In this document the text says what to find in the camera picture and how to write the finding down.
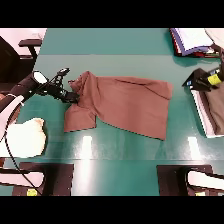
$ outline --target black chair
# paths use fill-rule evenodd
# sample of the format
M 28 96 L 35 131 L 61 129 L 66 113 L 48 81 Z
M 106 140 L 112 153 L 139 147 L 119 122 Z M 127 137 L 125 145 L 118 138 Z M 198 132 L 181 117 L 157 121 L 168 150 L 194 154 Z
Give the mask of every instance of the black chair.
M 27 39 L 19 42 L 20 47 L 28 47 L 31 55 L 19 55 L 14 48 L 0 36 L 0 93 L 7 94 L 12 87 L 28 76 L 34 68 L 42 40 Z

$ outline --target blue cloth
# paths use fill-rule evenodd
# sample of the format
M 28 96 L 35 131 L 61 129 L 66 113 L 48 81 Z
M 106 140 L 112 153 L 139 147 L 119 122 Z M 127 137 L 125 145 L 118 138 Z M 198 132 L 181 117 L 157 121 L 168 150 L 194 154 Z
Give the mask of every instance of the blue cloth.
M 209 47 L 205 47 L 205 46 L 194 47 L 194 48 L 186 51 L 184 49 L 184 45 L 183 45 L 183 43 L 182 43 L 182 41 L 181 41 L 181 39 L 179 37 L 179 34 L 177 33 L 176 29 L 175 28 L 171 28 L 171 31 L 173 33 L 173 36 L 174 36 L 174 38 L 175 38 L 175 40 L 176 40 L 176 42 L 177 42 L 177 44 L 178 44 L 178 46 L 179 46 L 183 56 L 186 56 L 188 54 L 192 54 L 192 53 L 197 52 L 197 51 L 202 51 L 202 52 L 205 52 L 205 53 L 208 51 Z

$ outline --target chair armrest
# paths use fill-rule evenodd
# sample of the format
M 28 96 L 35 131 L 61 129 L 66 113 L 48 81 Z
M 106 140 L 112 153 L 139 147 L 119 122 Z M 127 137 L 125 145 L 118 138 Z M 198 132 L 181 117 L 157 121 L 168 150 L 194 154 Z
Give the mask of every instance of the chair armrest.
M 8 94 L 15 85 L 16 83 L 0 83 L 0 93 L 3 95 Z
M 20 47 L 40 47 L 41 44 L 41 39 L 26 39 L 19 42 Z

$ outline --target yellow label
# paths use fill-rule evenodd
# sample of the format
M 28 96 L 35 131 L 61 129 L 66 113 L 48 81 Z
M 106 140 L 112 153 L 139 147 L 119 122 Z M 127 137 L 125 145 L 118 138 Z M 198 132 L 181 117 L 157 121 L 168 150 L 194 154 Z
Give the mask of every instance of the yellow label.
M 205 192 L 196 192 L 195 195 L 196 196 L 205 196 Z
M 27 196 L 37 196 L 37 191 L 35 189 L 28 189 Z
M 222 81 L 219 79 L 217 74 L 214 74 L 212 76 L 208 77 L 208 81 L 210 82 L 211 85 L 217 85 L 221 83 Z

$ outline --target table surface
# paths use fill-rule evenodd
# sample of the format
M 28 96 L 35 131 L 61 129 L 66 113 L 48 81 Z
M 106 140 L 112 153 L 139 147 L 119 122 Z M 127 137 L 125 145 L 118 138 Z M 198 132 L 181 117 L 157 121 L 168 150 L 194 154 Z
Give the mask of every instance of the table surface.
M 167 138 L 140 136 L 99 119 L 96 129 L 64 133 L 64 112 L 69 105 L 35 95 L 21 109 L 18 123 L 43 118 L 47 148 L 42 156 L 17 162 L 74 163 L 72 195 L 159 195 L 156 165 L 161 164 L 211 164 L 214 172 L 224 174 L 224 138 L 205 137 L 190 91 L 181 86 L 194 69 L 210 70 L 218 63 L 217 59 L 173 56 L 165 28 L 48 29 L 35 69 L 51 78 L 69 67 L 64 78 L 67 90 L 67 81 L 86 70 L 97 76 L 171 82 Z M 92 138 L 89 147 L 85 136 Z M 13 167 L 10 159 L 4 167 Z M 11 193 L 12 187 L 0 187 L 0 195 Z

